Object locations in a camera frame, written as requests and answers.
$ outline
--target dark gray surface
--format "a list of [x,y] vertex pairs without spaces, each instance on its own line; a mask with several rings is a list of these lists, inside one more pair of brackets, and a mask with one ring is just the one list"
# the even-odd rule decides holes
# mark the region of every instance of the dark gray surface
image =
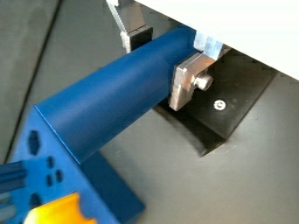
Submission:
[[[121,55],[102,5],[65,1],[28,105]],[[169,28],[158,14],[146,11],[145,18],[154,31]],[[205,157],[192,133],[154,111],[113,139],[102,154],[146,205],[137,223],[297,223],[297,95],[297,82],[276,76],[228,141]]]
[[0,1],[0,164],[5,160],[57,2]]

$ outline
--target blue roller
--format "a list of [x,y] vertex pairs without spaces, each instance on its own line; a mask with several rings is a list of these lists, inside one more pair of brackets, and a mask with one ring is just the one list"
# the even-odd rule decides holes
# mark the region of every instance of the blue roller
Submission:
[[193,37],[190,28],[173,29],[36,105],[78,163],[166,97]]

